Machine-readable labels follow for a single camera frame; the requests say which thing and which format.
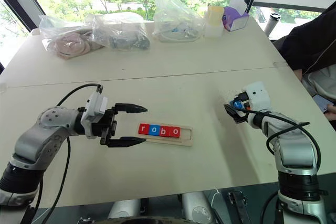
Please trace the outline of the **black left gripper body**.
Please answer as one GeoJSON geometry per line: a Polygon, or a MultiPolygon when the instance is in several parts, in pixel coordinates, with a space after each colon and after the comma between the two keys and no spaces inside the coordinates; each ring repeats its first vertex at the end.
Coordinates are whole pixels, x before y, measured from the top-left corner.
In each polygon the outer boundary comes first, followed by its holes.
{"type": "Polygon", "coordinates": [[[107,109],[103,117],[97,122],[92,123],[92,134],[95,137],[100,137],[101,145],[113,145],[114,140],[112,137],[115,135],[117,121],[115,116],[118,114],[115,107],[107,109]]]}

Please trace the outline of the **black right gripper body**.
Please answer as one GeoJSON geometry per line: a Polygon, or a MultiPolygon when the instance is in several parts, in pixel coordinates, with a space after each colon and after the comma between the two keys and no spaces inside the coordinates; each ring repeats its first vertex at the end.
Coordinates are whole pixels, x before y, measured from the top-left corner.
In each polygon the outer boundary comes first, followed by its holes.
{"type": "Polygon", "coordinates": [[[240,101],[240,117],[241,122],[248,122],[251,105],[248,101],[240,101]]]}

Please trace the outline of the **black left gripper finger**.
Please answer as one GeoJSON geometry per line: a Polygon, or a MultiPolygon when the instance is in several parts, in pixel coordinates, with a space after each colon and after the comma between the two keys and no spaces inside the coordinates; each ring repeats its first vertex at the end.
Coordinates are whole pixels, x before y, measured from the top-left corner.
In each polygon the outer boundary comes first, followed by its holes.
{"type": "Polygon", "coordinates": [[[121,137],[119,139],[109,139],[107,141],[107,147],[109,148],[125,148],[125,147],[131,147],[134,145],[138,145],[141,143],[144,143],[146,141],[145,138],[139,138],[139,137],[121,137]]]}
{"type": "Polygon", "coordinates": [[[148,110],[140,105],[131,104],[131,103],[116,103],[115,104],[115,113],[118,114],[119,112],[125,113],[143,113],[147,112],[148,110]]]}

